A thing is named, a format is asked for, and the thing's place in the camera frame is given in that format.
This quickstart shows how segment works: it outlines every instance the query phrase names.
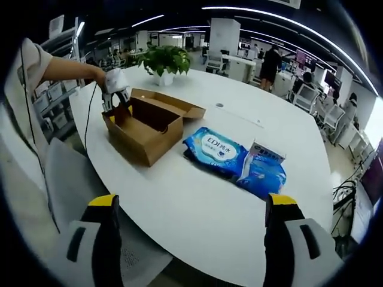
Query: desk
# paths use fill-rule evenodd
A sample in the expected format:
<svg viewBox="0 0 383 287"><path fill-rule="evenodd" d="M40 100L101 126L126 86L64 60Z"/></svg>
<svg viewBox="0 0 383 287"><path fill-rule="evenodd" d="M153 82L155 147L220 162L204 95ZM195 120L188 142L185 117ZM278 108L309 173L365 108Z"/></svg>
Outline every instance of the desk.
<svg viewBox="0 0 383 287"><path fill-rule="evenodd" d="M293 74L280 72L275 76L272 93L278 97L285 97L293 88Z"/></svg>
<svg viewBox="0 0 383 287"><path fill-rule="evenodd" d="M222 55L223 59L230 61L229 78L244 83L249 83L252 79L252 73L256 62L243 59L236 56Z"/></svg>
<svg viewBox="0 0 383 287"><path fill-rule="evenodd" d="M286 153L282 165L287 182L281 192L292 196L307 218L330 230L330 166L319 130L307 113L259 88L206 72L190 70L187 76L175 76L166 87L155 86L143 67L124 73L132 87L206 108L203 120L185 125L184 138L207 126L247 148L259 138ZM70 98L83 142L94 85ZM186 147L181 142L151 168L131 165L108 140L101 103L97 88L89 115L87 153L108 190L120 196L129 217L186 264L227 282L261 286L266 270L265 203L199 170L183 157Z"/></svg>

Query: blue package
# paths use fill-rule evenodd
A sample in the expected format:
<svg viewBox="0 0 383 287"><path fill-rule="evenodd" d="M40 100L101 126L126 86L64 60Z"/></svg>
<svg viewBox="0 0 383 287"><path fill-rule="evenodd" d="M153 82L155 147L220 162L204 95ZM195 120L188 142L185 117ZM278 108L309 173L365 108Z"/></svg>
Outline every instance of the blue package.
<svg viewBox="0 0 383 287"><path fill-rule="evenodd" d="M266 199L269 193L279 194L285 182L286 173L276 160L249 154L242 176L235 184L261 199Z"/></svg>
<svg viewBox="0 0 383 287"><path fill-rule="evenodd" d="M201 127L183 141L187 146L184 155L191 161L227 179L238 179L248 151L240 144L207 127Z"/></svg>

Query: open cardboard box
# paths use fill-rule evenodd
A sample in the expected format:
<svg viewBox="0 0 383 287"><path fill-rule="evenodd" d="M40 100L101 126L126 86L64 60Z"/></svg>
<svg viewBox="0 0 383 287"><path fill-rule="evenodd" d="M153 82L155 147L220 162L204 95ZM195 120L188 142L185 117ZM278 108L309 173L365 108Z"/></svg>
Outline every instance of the open cardboard box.
<svg viewBox="0 0 383 287"><path fill-rule="evenodd" d="M122 104L102 113L109 133L139 162L152 166L183 137L183 118L202 118L205 109L155 91L134 88L130 114Z"/></svg>

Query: box lid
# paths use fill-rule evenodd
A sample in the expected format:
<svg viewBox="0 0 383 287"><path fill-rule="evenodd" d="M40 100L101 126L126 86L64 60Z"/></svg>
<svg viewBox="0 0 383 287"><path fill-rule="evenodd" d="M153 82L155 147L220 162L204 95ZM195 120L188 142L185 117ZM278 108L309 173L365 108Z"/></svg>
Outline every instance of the box lid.
<svg viewBox="0 0 383 287"><path fill-rule="evenodd" d="M206 111L199 106L158 93L156 91L133 88L131 96L143 100L144 102L152 103L161 108L167 109L168 111L182 116L183 118L203 118Z"/></svg>

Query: black cable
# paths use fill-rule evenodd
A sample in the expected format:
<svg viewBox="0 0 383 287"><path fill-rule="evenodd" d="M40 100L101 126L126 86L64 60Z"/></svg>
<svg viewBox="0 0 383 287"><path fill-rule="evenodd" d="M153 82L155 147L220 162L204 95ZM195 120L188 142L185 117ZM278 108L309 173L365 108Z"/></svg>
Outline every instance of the black cable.
<svg viewBox="0 0 383 287"><path fill-rule="evenodd" d="M38 147L37 147L37 144L36 144L34 128L32 126L31 112L29 111L28 93L26 91L26 76L25 76L25 69L24 69L25 67L24 67L24 57L23 57L23 43L22 43L22 45L20 47L20 54L21 54L21 58L22 58L22 70L23 70L23 78L24 78L24 94L25 94L26 109L28 111L29 126L31 127L32 139L34 140L34 145L35 145L35 147L37 149L36 156L37 156L37 159L38 159L38 164L40 165L40 169L41 169L42 174L45 174L44 173L44 169L42 168L42 163L41 163L40 157L38 155Z"/></svg>
<svg viewBox="0 0 383 287"><path fill-rule="evenodd" d="M89 115L90 115L90 106L92 104L92 100L93 100L93 97L95 95L95 91L96 91L96 87L97 87L97 83L95 83L95 88L93 90L93 93L92 93L92 97L90 98L90 102L89 102L89 108L88 108L88 117L86 119L86 127L85 127L85 134L84 134L84 142L85 142L85 151L88 152L88 147L86 145L86 134L88 132L88 124L89 124Z"/></svg>
<svg viewBox="0 0 383 287"><path fill-rule="evenodd" d="M366 157L366 158L359 164L358 168L355 169L355 171L352 173L352 175L350 175L345 181L343 181L343 183L341 183L340 186L338 186L338 187L334 187L333 189L339 188L339 187L341 187L343 184L345 184L346 181L349 181L349 180L350 180L350 179L357 173L357 171L358 171L361 167L363 167L363 163L365 163L365 162L367 161L367 159L370 157L370 155L371 155L373 152L375 152L374 149L373 149L373 150L367 155L367 157Z"/></svg>
<svg viewBox="0 0 383 287"><path fill-rule="evenodd" d="M341 218L343 217L343 214L345 213L345 211L346 211L347 207L348 207L348 206L349 206L351 203L352 203L352 201L350 201L350 202L349 202L349 203L346 205L345 209L342 211L342 213L341 213L340 217L338 218L338 220L336 221L336 224L334 225L334 228L333 228L333 230L331 231L331 234L333 234L333 233L334 233L336 226L338 225L339 221L340 221L340 220L341 220Z"/></svg>

